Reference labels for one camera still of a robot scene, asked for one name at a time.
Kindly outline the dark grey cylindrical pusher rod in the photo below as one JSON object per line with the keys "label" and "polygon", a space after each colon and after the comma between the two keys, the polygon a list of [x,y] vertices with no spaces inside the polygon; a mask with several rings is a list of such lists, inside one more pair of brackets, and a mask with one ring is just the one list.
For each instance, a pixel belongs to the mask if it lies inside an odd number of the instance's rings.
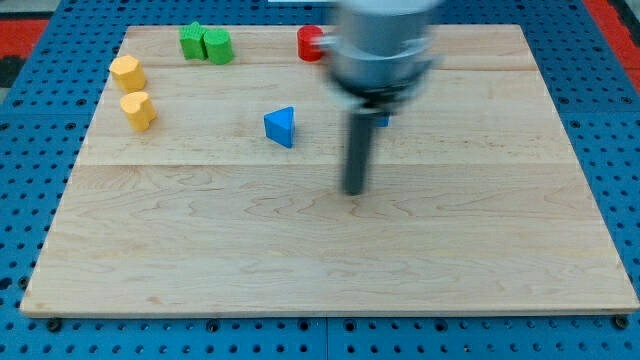
{"label": "dark grey cylindrical pusher rod", "polygon": [[366,184],[367,167],[376,123],[380,113],[375,108],[358,108],[349,117],[343,191],[359,195]]}

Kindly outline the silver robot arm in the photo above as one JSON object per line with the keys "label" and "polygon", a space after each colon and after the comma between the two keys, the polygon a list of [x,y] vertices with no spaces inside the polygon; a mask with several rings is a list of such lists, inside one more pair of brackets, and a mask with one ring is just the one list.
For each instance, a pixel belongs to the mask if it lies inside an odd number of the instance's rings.
{"label": "silver robot arm", "polygon": [[359,195],[377,123],[415,97],[434,64],[428,26],[439,0],[343,0],[335,28],[313,41],[328,77],[351,98],[342,188]]}

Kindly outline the blue block behind arm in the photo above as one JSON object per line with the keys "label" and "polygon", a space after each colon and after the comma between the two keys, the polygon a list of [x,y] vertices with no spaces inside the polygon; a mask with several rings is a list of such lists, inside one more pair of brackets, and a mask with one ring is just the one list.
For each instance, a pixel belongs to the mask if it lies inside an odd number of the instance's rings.
{"label": "blue block behind arm", "polygon": [[390,115],[384,115],[376,120],[377,127],[388,127],[390,123]]}

